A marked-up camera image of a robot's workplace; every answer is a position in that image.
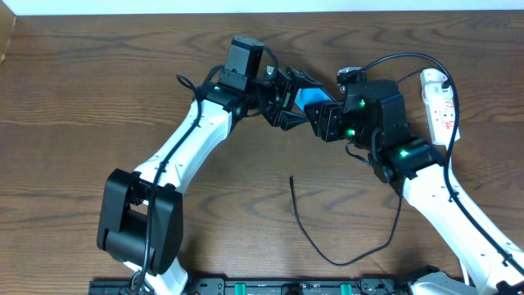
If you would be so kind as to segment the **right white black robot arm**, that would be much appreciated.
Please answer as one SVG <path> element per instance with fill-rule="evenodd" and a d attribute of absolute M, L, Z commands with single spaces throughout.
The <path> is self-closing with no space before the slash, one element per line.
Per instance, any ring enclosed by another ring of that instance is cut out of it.
<path fill-rule="evenodd" d="M 352 81 L 338 102 L 322 88 L 302 89 L 296 105 L 315 133 L 346 139 L 368 151 L 375 175 L 416 208 L 445 240 L 478 294 L 523 291 L 523 251 L 505 236 L 455 178 L 449 155 L 460 138 L 458 104 L 450 79 L 438 70 L 420 75 L 431 140 L 412 135 L 404 97 L 394 80 Z"/>

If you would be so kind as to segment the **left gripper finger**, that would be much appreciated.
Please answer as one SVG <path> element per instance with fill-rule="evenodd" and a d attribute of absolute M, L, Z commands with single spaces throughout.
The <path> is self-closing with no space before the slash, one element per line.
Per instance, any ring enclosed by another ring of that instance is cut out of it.
<path fill-rule="evenodd" d="M 283 131 L 288 131 L 308 121 L 306 116 L 292 111 L 282 111 L 280 118 L 280 127 Z"/>
<path fill-rule="evenodd" d="M 322 89 L 323 84 L 312 78 L 305 71 L 298 71 L 297 69 L 288 66 L 286 69 L 287 75 L 290 78 L 289 91 L 291 93 L 297 92 L 299 89 Z"/>

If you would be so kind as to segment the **blue screen Galaxy smartphone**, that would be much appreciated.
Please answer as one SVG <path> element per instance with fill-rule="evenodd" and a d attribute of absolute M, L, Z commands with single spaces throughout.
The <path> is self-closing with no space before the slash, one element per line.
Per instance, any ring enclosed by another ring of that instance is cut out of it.
<path fill-rule="evenodd" d="M 294 101 L 301 111 L 308 105 L 320 102 L 335 102 L 335 98 L 324 88 L 301 88 L 298 90 Z"/>

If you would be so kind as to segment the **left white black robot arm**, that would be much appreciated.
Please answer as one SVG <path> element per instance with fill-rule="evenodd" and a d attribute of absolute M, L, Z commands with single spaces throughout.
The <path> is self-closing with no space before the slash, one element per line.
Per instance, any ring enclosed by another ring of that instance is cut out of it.
<path fill-rule="evenodd" d="M 181 125 L 163 146 L 133 171 L 116 169 L 105 182 L 97 246 L 133 271 L 117 294 L 180 294 L 187 271 L 177 255 L 183 241 L 183 195 L 212 150 L 242 119 L 263 116 L 289 130 L 308 119 L 304 110 L 331 102 L 323 85 L 292 67 L 258 70 L 264 43 L 236 35 L 227 60 L 214 66 L 201 85 L 187 76 L 178 82 L 192 91 L 192 104 Z"/>

